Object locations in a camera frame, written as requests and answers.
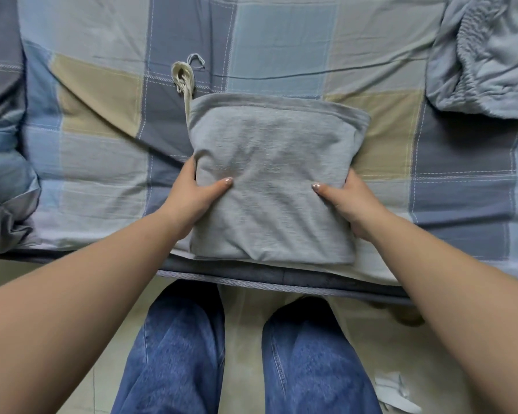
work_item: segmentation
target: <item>folded gray towel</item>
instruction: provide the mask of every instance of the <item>folded gray towel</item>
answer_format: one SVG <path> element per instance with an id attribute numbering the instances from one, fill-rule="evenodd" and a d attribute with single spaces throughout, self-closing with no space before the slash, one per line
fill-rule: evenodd
<path id="1" fill-rule="evenodd" d="M 426 96 L 440 110 L 518 118 L 518 0 L 449 0 Z"/>
<path id="2" fill-rule="evenodd" d="M 313 181 L 342 187 L 370 118 L 318 100 L 209 94 L 192 101 L 189 134 L 196 181 L 234 177 L 196 224 L 202 258 L 352 263 L 348 223 Z"/>

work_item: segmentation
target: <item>blue jeans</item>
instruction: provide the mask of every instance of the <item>blue jeans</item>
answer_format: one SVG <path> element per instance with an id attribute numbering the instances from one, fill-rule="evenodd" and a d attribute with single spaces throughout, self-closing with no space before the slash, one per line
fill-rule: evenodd
<path id="1" fill-rule="evenodd" d="M 372 384 L 328 303 L 302 298 L 263 328 L 266 413 L 380 414 Z M 216 285 L 177 280 L 150 307 L 111 414 L 216 413 L 224 370 Z"/>

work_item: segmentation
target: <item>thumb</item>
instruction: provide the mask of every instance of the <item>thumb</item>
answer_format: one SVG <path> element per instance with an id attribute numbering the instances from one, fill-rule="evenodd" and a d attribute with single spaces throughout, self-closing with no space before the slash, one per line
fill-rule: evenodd
<path id="1" fill-rule="evenodd" d="M 232 184 L 232 177 L 227 177 L 225 179 L 218 180 L 207 187 L 201 187 L 203 198 L 207 204 L 210 205 L 215 199 L 219 198 L 223 193 L 231 188 Z"/>
<path id="2" fill-rule="evenodd" d="M 344 199 L 345 192 L 342 189 L 337 189 L 324 183 L 313 183 L 312 188 L 319 196 L 322 196 L 334 205 L 339 205 Z"/>

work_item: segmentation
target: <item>forearm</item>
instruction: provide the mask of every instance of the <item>forearm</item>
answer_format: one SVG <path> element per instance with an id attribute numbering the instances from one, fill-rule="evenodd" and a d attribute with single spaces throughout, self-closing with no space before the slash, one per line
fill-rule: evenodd
<path id="1" fill-rule="evenodd" d="M 387 214 L 372 241 L 478 385 L 518 413 L 518 280 Z"/>
<path id="2" fill-rule="evenodd" d="M 0 413 L 54 412 L 173 247 L 152 214 L 0 287 Z"/>

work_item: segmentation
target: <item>checkered sheet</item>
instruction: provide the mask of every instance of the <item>checkered sheet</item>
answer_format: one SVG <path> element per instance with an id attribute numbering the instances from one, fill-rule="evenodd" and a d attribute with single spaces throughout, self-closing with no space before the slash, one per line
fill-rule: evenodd
<path id="1" fill-rule="evenodd" d="M 445 1 L 18 0 L 22 135 L 42 185 L 24 247 L 73 250 L 157 209 L 192 154 L 171 65 L 198 53 L 197 96 L 366 110 L 353 166 L 376 195 L 518 276 L 518 121 L 444 114 L 424 99 Z M 184 244 L 176 252 L 187 255 Z M 308 268 L 395 283 L 366 242 L 354 267 Z"/>

